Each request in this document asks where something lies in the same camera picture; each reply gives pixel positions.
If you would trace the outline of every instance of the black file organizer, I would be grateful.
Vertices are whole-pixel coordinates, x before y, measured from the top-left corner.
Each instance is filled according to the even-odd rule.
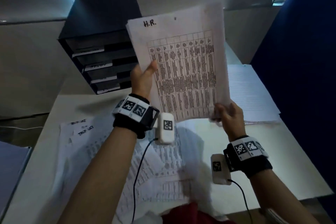
[[[137,64],[127,21],[141,17],[137,0],[76,0],[58,41],[95,94],[131,87]]]

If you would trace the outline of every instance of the white desk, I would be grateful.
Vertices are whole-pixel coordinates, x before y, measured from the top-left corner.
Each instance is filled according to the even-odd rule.
[[[227,45],[226,55],[229,64],[240,64]],[[51,189],[57,163],[59,124],[95,116],[102,111],[107,112],[117,104],[120,97],[129,93],[130,89],[126,89],[96,96],[79,72],[65,81],[4,218],[4,224],[47,223],[43,219],[45,216],[48,223],[57,221],[57,217],[50,221],[53,218],[53,210],[49,209],[48,204],[53,196]],[[207,119],[196,119],[194,122],[197,134],[204,141],[202,177],[204,189],[211,195],[212,208],[224,214],[244,211],[246,208],[243,196],[236,185],[224,186],[211,183],[210,157],[214,153],[222,153],[226,148],[229,143],[227,135],[222,128],[209,123]],[[248,125],[246,132],[256,137],[267,149],[275,173],[299,200],[332,193],[283,123]],[[244,189],[249,208],[258,208],[258,201],[245,175],[242,172],[234,172],[232,179]],[[137,206],[137,214],[149,209],[161,213],[181,203],[147,202]]]

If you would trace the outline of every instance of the hand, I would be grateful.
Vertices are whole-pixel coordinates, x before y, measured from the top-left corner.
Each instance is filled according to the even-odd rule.
[[[232,102],[229,108],[217,103],[215,112],[220,114],[224,131],[230,142],[237,137],[246,135],[243,110],[235,102]]]
[[[131,72],[132,93],[142,96],[149,101],[149,93],[152,88],[152,75],[158,68],[156,60],[153,60],[142,73],[139,64]]]

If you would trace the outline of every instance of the forearm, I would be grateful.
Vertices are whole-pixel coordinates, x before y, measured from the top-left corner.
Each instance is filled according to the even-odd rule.
[[[85,170],[58,223],[112,222],[137,135],[116,127]]]
[[[318,223],[272,170],[255,174],[250,182],[262,208],[273,209],[290,224]]]

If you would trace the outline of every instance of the red fabric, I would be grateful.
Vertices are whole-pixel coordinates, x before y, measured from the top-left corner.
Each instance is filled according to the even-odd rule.
[[[162,216],[163,224],[236,224],[233,221],[218,221],[209,214],[200,212],[197,203],[181,205]]]

